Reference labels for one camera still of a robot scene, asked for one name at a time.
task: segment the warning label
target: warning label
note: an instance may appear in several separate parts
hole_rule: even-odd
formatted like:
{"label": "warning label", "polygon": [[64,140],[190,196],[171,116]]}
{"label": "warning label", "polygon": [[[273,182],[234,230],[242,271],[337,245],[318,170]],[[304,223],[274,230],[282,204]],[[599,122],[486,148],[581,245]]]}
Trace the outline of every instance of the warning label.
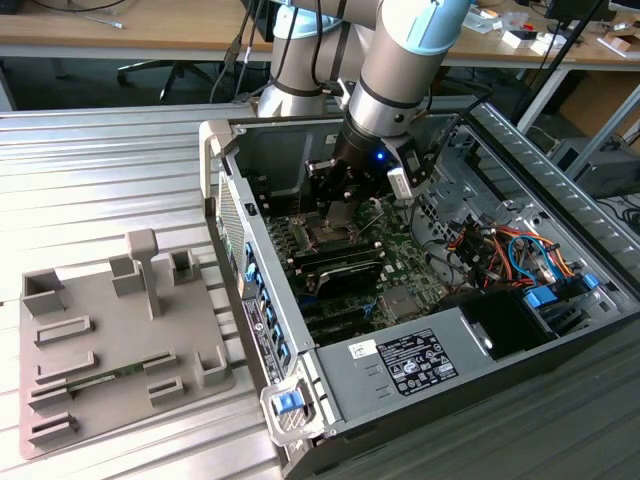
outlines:
{"label": "warning label", "polygon": [[430,328],[382,343],[378,353],[404,396],[458,376]]}

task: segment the chair leg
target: chair leg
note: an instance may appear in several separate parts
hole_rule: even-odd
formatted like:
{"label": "chair leg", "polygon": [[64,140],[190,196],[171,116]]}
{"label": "chair leg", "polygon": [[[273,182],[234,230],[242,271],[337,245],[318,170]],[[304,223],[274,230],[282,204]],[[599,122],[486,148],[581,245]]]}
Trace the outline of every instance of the chair leg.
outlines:
{"label": "chair leg", "polygon": [[202,69],[196,67],[193,64],[185,63],[182,65],[182,68],[184,68],[186,71],[190,73],[193,73],[196,77],[200,77],[202,80],[204,80],[205,82],[211,85],[213,85],[216,81],[214,77],[212,77],[207,72],[203,71]]}
{"label": "chair leg", "polygon": [[171,68],[169,78],[167,78],[167,83],[164,84],[164,88],[162,89],[162,92],[160,92],[160,103],[164,103],[167,99],[167,96],[169,96],[169,93],[171,93],[173,82],[176,81],[176,77],[178,76],[179,71],[180,67],[177,64],[175,64],[173,68]]}
{"label": "chair leg", "polygon": [[152,68],[173,67],[175,63],[173,60],[150,60],[148,62],[134,63],[133,65],[120,67],[118,69],[118,83],[120,85],[127,83],[127,73],[151,70]]}

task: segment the robotic arm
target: robotic arm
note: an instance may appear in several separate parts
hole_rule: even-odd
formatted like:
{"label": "robotic arm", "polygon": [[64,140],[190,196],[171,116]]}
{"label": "robotic arm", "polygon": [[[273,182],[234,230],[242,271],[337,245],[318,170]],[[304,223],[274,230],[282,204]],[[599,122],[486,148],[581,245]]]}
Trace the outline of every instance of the robotic arm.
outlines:
{"label": "robotic arm", "polygon": [[[396,197],[415,198],[432,165],[422,161],[406,132],[460,34],[470,0],[280,3],[286,6],[280,8],[274,30],[273,85],[260,101],[259,115],[322,113],[326,93],[316,80],[357,80],[333,158],[308,166],[317,196],[327,204],[368,198],[367,189],[375,188],[382,169]],[[315,10],[318,4],[323,38],[314,76],[311,52],[317,43],[317,15],[299,10],[293,27],[291,22],[296,7]]]}

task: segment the gray plastic peg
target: gray plastic peg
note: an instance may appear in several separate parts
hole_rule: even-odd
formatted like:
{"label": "gray plastic peg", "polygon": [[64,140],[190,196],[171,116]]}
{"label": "gray plastic peg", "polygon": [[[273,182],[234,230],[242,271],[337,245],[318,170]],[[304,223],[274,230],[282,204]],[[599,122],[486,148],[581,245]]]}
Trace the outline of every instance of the gray plastic peg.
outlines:
{"label": "gray plastic peg", "polygon": [[151,319],[162,315],[160,299],[156,291],[156,279],[151,268],[151,259],[158,254],[158,242],[156,233],[146,228],[127,232],[124,235],[127,241],[127,253],[131,260],[140,262],[144,284],[147,287],[147,297],[149,298],[149,313]]}

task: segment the monitor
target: monitor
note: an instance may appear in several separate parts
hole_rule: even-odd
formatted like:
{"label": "monitor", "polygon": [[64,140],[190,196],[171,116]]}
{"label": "monitor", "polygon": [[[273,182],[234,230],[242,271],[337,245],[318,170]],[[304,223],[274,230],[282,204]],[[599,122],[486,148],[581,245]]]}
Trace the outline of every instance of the monitor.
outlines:
{"label": "monitor", "polygon": [[[568,37],[571,35],[569,24],[574,20],[585,18],[595,0],[551,0],[545,13],[546,18],[557,20],[558,24],[549,26],[549,31],[558,31],[560,35]],[[609,2],[602,2],[596,14],[591,18],[595,22],[610,22],[615,17],[615,12],[609,10]]]}
{"label": "monitor", "polygon": [[640,11],[640,0],[610,0],[609,10],[622,12]]}

